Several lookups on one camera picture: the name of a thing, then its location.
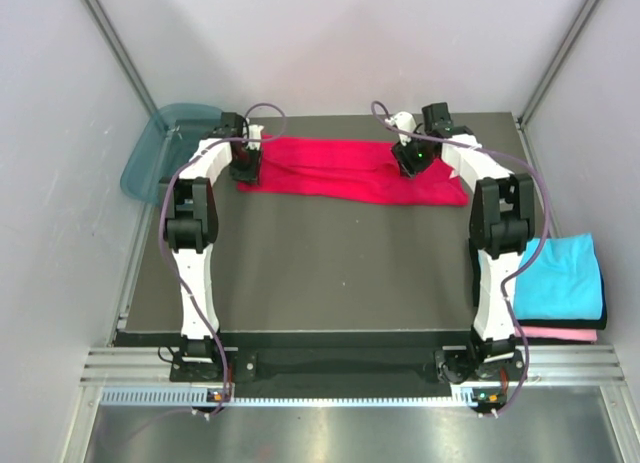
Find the blue towel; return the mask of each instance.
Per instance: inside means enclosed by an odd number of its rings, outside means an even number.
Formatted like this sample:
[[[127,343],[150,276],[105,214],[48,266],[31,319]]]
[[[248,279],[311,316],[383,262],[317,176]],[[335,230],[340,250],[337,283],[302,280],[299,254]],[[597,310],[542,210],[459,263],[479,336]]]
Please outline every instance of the blue towel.
[[[527,244],[523,264],[539,241]],[[590,234],[548,239],[538,259],[516,278],[514,310],[519,320],[597,320],[602,305],[600,267]]]

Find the cable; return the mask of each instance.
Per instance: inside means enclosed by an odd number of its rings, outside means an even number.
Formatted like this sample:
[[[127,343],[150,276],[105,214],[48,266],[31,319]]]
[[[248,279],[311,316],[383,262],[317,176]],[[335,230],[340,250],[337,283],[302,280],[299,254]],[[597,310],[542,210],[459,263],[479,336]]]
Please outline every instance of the cable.
[[[391,126],[389,123],[387,123],[386,121],[384,121],[384,119],[378,114],[378,112],[376,111],[376,108],[381,108],[386,115],[389,115],[389,111],[387,110],[387,107],[384,106],[384,104],[382,104],[379,101],[372,101],[371,102],[371,114],[373,115],[373,117],[378,120],[378,122],[380,124],[382,124],[382,126],[384,126],[387,130],[392,131],[394,133],[397,133],[399,135],[405,135],[405,136],[409,136],[411,138],[415,138],[418,140],[425,140],[425,141],[433,141],[435,143],[445,143],[448,145],[452,145],[452,146],[457,146],[459,148],[469,148],[470,145],[468,145],[467,143],[462,143],[459,141],[455,141],[455,140],[447,140],[444,138],[437,138],[435,136],[427,136],[427,135],[421,135],[418,133],[411,133],[409,131],[404,131],[401,130],[399,128],[396,128],[395,126]],[[520,338],[522,339],[522,344],[524,346],[524,368],[522,371],[522,376],[520,377],[520,380],[518,380],[518,384],[515,388],[515,390],[513,391],[513,394],[511,395],[511,398],[509,398],[507,400],[507,402],[505,403],[505,405],[500,408],[500,410],[498,410],[496,412],[496,417],[499,415],[502,415],[505,411],[507,411],[513,401],[516,400],[516,398],[518,397],[518,395],[520,394],[520,391],[522,390],[522,387],[524,385],[524,382],[527,379],[527,372],[529,371],[529,340],[527,339],[526,335],[524,334],[524,331],[522,329],[522,326],[520,325],[520,322],[518,321],[518,318],[516,318],[516,314],[513,311],[513,307],[511,305],[511,301],[509,299],[509,294],[507,293],[507,283],[509,283],[509,281],[513,280],[514,278],[518,277],[519,275],[521,275],[522,273],[524,273],[532,264],[533,262],[538,258],[538,256],[540,256],[540,253],[542,252],[542,248],[544,247],[544,244],[547,241],[547,237],[549,234],[549,226],[550,226],[550,221],[549,221],[549,190],[547,189],[547,186],[544,182],[544,180],[542,179],[542,175],[540,175],[540,173],[538,173],[538,171],[533,168],[529,163],[527,163],[524,160],[521,160],[520,158],[517,158],[513,155],[509,155],[507,153],[502,153],[500,151],[496,151],[496,150],[488,150],[486,148],[483,147],[473,147],[473,149],[475,151],[478,151],[480,153],[484,153],[486,155],[489,156],[496,156],[499,158],[504,158],[507,159],[509,161],[512,161],[518,165],[520,165],[521,167],[523,167],[527,173],[529,173],[531,175],[531,177],[533,178],[533,180],[536,182],[536,185],[538,186],[538,188],[540,189],[540,195],[542,196],[542,213],[543,213],[543,219],[544,219],[544,223],[542,226],[542,234],[540,235],[540,241],[538,243],[538,246],[536,247],[535,251],[533,252],[533,254],[531,255],[531,257],[526,261],[525,264],[521,265],[520,268],[518,268],[516,271],[514,271],[513,273],[511,273],[510,275],[506,276],[504,278],[504,280],[502,280],[502,283],[500,283],[500,291],[502,292],[502,298],[504,299],[505,305],[507,305],[507,311],[509,312],[509,317],[511,318],[511,321],[513,322],[513,326],[515,327],[515,329],[518,331]]]
[[[243,122],[242,122],[244,129],[247,132],[247,138],[249,138],[249,121],[247,121],[246,118],[243,118]]]
[[[509,391],[509,378],[507,377],[507,370],[504,369],[504,366],[500,367],[500,389],[503,395],[506,395],[507,391]]]
[[[173,351],[171,351],[171,348],[169,348],[168,346],[165,346],[165,348],[169,351],[169,353],[171,353],[171,356],[175,356],[173,354]],[[160,350],[162,349],[162,347],[158,348],[158,358],[160,358],[161,361],[164,361],[165,363],[171,363],[173,364],[173,361],[171,360],[167,360],[164,356],[162,356],[162,354],[160,353]]]
[[[215,416],[216,414],[218,414],[223,409],[223,404],[224,404],[224,402],[226,400],[228,387],[229,387],[229,364],[228,364],[228,361],[227,361],[227,356],[226,356],[226,354],[224,352],[224,346],[222,345],[222,342],[220,341],[220,337],[216,333],[215,329],[213,328],[213,326],[211,325],[211,323],[209,322],[207,317],[202,313],[202,310],[200,310],[200,308],[198,307],[198,303],[197,303],[195,297],[193,296],[193,292],[191,291],[191,288],[189,287],[187,282],[184,281],[182,279],[182,277],[180,276],[180,272],[178,271],[178,266],[177,266],[175,260],[173,259],[173,257],[171,256],[171,252],[167,249],[167,245],[165,245],[165,243],[164,243],[163,235],[164,235],[164,231],[165,231],[165,219],[166,219],[166,216],[167,216],[167,209],[169,207],[170,195],[173,192],[173,188],[175,187],[176,181],[180,177],[180,173],[182,173],[184,170],[186,170],[191,165],[193,165],[195,162],[197,162],[200,158],[202,158],[203,155],[208,153],[214,146],[220,145],[222,143],[234,143],[234,142],[240,142],[240,143],[243,143],[243,142],[245,142],[245,143],[248,143],[248,142],[259,142],[259,143],[264,143],[264,142],[269,142],[269,141],[276,140],[276,139],[280,138],[282,135],[284,135],[284,133],[286,131],[286,128],[287,128],[287,116],[284,114],[284,111],[282,111],[278,106],[276,106],[276,105],[274,105],[272,103],[257,103],[255,105],[253,105],[251,108],[249,108],[247,110],[247,112],[245,113],[245,115],[244,115],[245,124],[246,124],[246,119],[248,118],[249,114],[253,110],[255,110],[256,108],[261,108],[261,107],[272,108],[272,109],[276,110],[280,114],[280,116],[282,117],[282,125],[280,127],[280,131],[276,135],[270,136],[269,138],[249,138],[249,134],[247,132],[247,137],[223,138],[223,139],[220,139],[220,140],[217,140],[217,141],[211,143],[209,146],[207,146],[201,152],[200,155],[198,155],[197,157],[193,158],[189,162],[187,162],[184,165],[182,165],[175,172],[175,174],[171,177],[171,180],[169,181],[169,185],[167,187],[167,192],[165,194],[164,200],[162,201],[162,207],[160,209],[160,224],[158,225],[158,246],[160,247],[160,254],[162,255],[162,258],[164,259],[164,261],[167,263],[167,266],[169,266],[169,268],[171,269],[171,271],[173,272],[173,274],[177,278],[178,282],[180,283],[180,286],[182,288],[184,288],[184,290],[189,295],[189,300],[191,301],[191,304],[193,305],[193,309],[196,311],[196,313],[198,314],[198,317],[202,320],[204,325],[207,327],[207,330],[209,330],[209,333],[211,333],[211,336],[212,336],[212,338],[213,338],[213,340],[214,340],[214,342],[216,344],[216,347],[218,348],[218,351],[220,352],[220,359],[222,360],[222,399],[220,400],[220,402],[216,406],[215,410],[213,410],[209,414],[209,417]],[[170,348],[167,348],[167,349],[169,350],[171,355],[174,356],[174,353],[171,351],[171,349]],[[160,350],[161,350],[161,348],[158,348],[158,358],[160,358],[162,361],[165,361],[167,363],[173,363],[173,362],[165,359],[161,355]],[[164,413],[161,413],[160,415],[155,416],[154,418],[151,418],[149,421],[147,421],[146,423],[144,423],[140,427],[138,427],[136,430],[134,430],[130,435],[127,436],[127,438],[125,438],[123,441],[121,441],[118,445],[116,445],[115,450],[116,451],[119,450],[122,446],[124,446],[125,444],[127,444],[128,442],[130,442],[131,440],[136,438],[140,433],[145,431],[147,428],[149,428],[151,425],[153,425],[157,421],[162,420],[165,417],[173,415],[173,414],[193,412],[194,410],[201,412],[201,410],[198,410],[196,408],[177,408],[177,409],[172,409],[172,410],[166,411]],[[103,440],[104,440],[104,429],[100,430],[99,437],[100,437],[100,440],[103,442]]]
[[[249,143],[249,142],[264,143],[264,142],[273,141],[273,140],[279,138],[280,136],[282,136],[285,133],[286,128],[287,128],[287,116],[284,114],[284,112],[279,107],[277,107],[276,105],[274,105],[272,103],[257,103],[255,105],[253,105],[245,113],[245,116],[244,116],[245,120],[248,118],[249,114],[253,110],[255,110],[256,108],[261,108],[261,107],[272,108],[272,109],[276,110],[280,114],[280,116],[282,116],[282,125],[280,127],[280,131],[278,132],[278,134],[276,134],[274,136],[270,136],[269,138],[264,138],[264,139],[262,139],[262,138],[249,138],[249,135],[247,135],[247,137],[229,137],[229,138],[222,138],[220,140],[214,141],[209,146],[207,146],[198,156],[196,156],[195,158],[192,158],[190,161],[188,161],[187,163],[182,165],[175,172],[175,174],[171,177],[171,180],[169,181],[169,185],[167,187],[167,192],[165,194],[164,200],[162,202],[162,207],[161,207],[161,210],[160,210],[160,224],[158,225],[158,246],[160,248],[160,253],[162,255],[162,258],[164,259],[164,261],[167,263],[167,266],[169,266],[169,269],[171,269],[171,271],[173,272],[175,277],[180,282],[180,286],[186,291],[187,295],[189,295],[189,300],[191,301],[191,304],[193,305],[193,309],[197,313],[197,315],[200,318],[200,320],[202,320],[202,323],[204,323],[204,325],[207,327],[207,330],[209,330],[209,333],[211,333],[211,337],[213,338],[213,340],[214,340],[214,342],[215,342],[215,344],[216,344],[216,346],[218,348],[218,351],[220,352],[220,359],[222,360],[222,399],[220,400],[220,403],[218,404],[218,406],[216,407],[214,412],[211,414],[212,416],[217,414],[222,409],[222,405],[223,405],[224,401],[226,400],[226,398],[228,397],[227,392],[228,392],[228,386],[229,386],[229,365],[228,365],[228,362],[227,362],[227,357],[226,357],[225,352],[224,352],[224,347],[222,345],[222,342],[220,341],[220,338],[218,337],[218,334],[216,333],[216,330],[213,328],[213,326],[211,325],[211,323],[209,322],[207,317],[204,315],[204,313],[202,313],[202,310],[198,306],[198,303],[197,303],[195,297],[193,296],[193,292],[191,291],[191,288],[189,287],[187,282],[184,281],[182,279],[182,277],[180,276],[180,272],[178,271],[178,265],[176,264],[175,260],[173,259],[172,255],[171,255],[171,252],[169,251],[169,249],[167,248],[167,245],[164,242],[163,235],[164,235],[164,232],[165,232],[165,219],[167,217],[167,210],[168,210],[168,207],[169,207],[169,200],[170,200],[171,194],[173,193],[173,188],[175,187],[175,184],[178,181],[178,178],[180,177],[180,173],[182,173],[184,170],[186,170],[191,165],[193,165],[198,160],[200,160],[200,158],[202,158],[203,155],[208,153],[213,147],[218,146],[218,145],[220,145],[222,143],[235,143],[235,142],[239,142],[239,143]]]

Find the dark gray tabletop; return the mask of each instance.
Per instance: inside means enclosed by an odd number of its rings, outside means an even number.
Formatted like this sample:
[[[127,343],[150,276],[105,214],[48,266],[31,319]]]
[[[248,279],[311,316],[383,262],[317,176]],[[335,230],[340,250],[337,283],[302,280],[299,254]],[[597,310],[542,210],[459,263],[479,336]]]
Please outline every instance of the dark gray tabletop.
[[[484,146],[524,157],[511,114],[454,118]],[[270,118],[253,121],[272,133],[279,124]],[[394,140],[370,116],[290,118],[287,134]],[[453,330],[471,325],[470,206],[394,207],[246,194],[236,191],[226,174],[214,192],[220,233],[212,281],[222,330]],[[160,258],[157,227],[156,213],[129,332],[180,330],[178,283]]]

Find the pink towel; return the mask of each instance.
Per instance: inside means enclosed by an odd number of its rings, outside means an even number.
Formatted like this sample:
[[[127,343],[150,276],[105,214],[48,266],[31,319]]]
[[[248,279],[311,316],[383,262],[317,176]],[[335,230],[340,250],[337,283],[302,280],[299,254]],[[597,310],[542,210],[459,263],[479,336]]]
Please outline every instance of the pink towel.
[[[451,167],[436,159],[413,179],[400,176],[391,143],[283,136],[263,145],[260,185],[242,191],[329,196],[379,205],[464,206]]]
[[[596,330],[574,330],[570,328],[541,328],[537,326],[523,326],[524,334],[528,338],[557,338],[559,340],[597,341]]]

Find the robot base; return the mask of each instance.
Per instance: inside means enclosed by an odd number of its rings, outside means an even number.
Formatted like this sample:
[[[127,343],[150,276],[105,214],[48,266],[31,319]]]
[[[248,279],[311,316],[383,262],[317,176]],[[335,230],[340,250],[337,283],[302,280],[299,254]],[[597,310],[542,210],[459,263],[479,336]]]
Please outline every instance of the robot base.
[[[519,350],[515,350],[510,359],[481,363],[477,367],[464,348],[438,350],[434,358],[440,381],[455,385],[466,383],[472,387],[473,400],[477,403],[472,408],[481,415],[492,414],[505,405],[509,382],[519,381],[524,371]]]
[[[185,337],[174,353],[169,381],[196,383],[222,380],[222,365],[218,349],[211,340],[189,340]]]

